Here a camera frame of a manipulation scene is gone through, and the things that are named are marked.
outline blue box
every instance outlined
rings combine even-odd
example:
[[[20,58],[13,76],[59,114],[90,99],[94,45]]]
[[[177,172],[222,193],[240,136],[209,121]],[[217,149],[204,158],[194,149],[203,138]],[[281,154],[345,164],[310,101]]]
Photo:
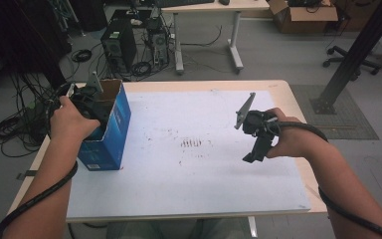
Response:
[[[121,80],[101,80],[100,102],[112,105],[102,139],[84,140],[79,159],[89,171],[119,170],[131,110]]]

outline gray floor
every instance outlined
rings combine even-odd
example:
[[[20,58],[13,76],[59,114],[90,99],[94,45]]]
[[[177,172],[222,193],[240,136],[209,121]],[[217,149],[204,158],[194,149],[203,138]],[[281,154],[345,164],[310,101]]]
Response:
[[[333,41],[332,45],[348,49],[356,37],[356,34],[337,37],[325,37],[322,34],[283,35],[278,33],[271,21],[242,20],[237,45],[245,69],[237,75],[232,68],[232,60],[224,56],[229,54],[225,44],[231,31],[230,26],[224,26],[220,39],[210,48],[183,47],[183,76],[176,75],[173,68],[168,68],[144,81],[286,80],[295,85],[326,85],[337,69],[337,65],[331,65],[327,69],[321,66],[327,57],[326,47]],[[206,43],[216,38],[218,29],[214,26],[202,26],[198,31],[181,33],[182,39],[190,43]],[[99,42],[98,33],[88,33],[87,37],[80,37],[75,33],[71,36],[73,50],[89,49]],[[378,47],[371,57],[382,63],[382,47]],[[66,76],[70,75],[71,67],[67,59],[61,61],[61,68]],[[88,71],[89,63],[82,64],[75,80],[86,80]],[[333,140],[332,143],[342,151],[382,205],[382,72],[371,76],[362,70],[359,80],[349,83],[346,89],[380,139]],[[8,74],[1,73],[0,121],[15,112],[14,96],[15,90]],[[19,141],[7,146],[11,151],[21,150]],[[34,155],[8,158],[0,151],[0,220],[21,185],[21,181],[16,179],[17,174],[28,169],[33,158]],[[192,220],[165,221],[162,229],[167,238],[186,238],[192,223]],[[257,217],[257,226],[259,238],[334,237],[325,214]],[[104,229],[91,229],[83,224],[75,224],[73,229],[77,238],[104,238]]]

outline office chair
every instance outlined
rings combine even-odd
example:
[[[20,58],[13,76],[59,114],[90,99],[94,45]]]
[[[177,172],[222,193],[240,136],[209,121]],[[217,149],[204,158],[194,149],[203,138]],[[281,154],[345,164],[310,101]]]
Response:
[[[330,66],[330,63],[332,62],[342,62],[344,57],[346,56],[347,52],[337,46],[334,46],[332,48],[329,48],[327,49],[327,56],[328,55],[332,55],[334,52],[337,52],[339,53],[340,55],[342,55],[342,57],[336,57],[336,58],[329,58],[327,60],[325,60],[323,62],[323,66],[324,68],[327,68]],[[367,67],[370,67],[370,68],[373,68],[373,70],[370,72],[371,75],[375,76],[377,75],[377,73],[380,71],[380,69],[382,68],[381,65],[377,64],[377,63],[373,63],[373,62],[370,62],[370,61],[367,61],[367,60],[364,60],[362,61],[362,64],[363,66],[367,66]],[[358,68],[353,76],[353,79],[352,81],[355,81],[359,75],[361,75],[361,70]]]

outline gray mat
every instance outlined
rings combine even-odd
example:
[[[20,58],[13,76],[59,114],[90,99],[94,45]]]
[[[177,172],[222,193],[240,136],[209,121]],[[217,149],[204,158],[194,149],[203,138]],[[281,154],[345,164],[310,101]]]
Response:
[[[336,115],[317,115],[309,99],[317,99],[325,86],[291,85],[306,122],[312,124],[329,139],[379,139],[361,109],[346,91],[339,95],[333,105]]]

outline person's right hand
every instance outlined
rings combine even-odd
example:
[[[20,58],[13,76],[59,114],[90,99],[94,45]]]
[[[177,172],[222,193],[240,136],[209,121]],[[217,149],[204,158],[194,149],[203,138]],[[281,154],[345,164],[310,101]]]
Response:
[[[278,121],[300,122],[295,117],[285,116],[279,108],[274,108],[267,112],[275,114],[278,117]],[[319,143],[326,142],[308,130],[298,127],[283,127],[281,128],[278,144],[269,150],[267,158],[278,156],[308,157]]]
[[[68,97],[60,97],[60,102],[62,107],[51,117],[51,139],[82,141],[100,125],[97,119],[84,118]]]

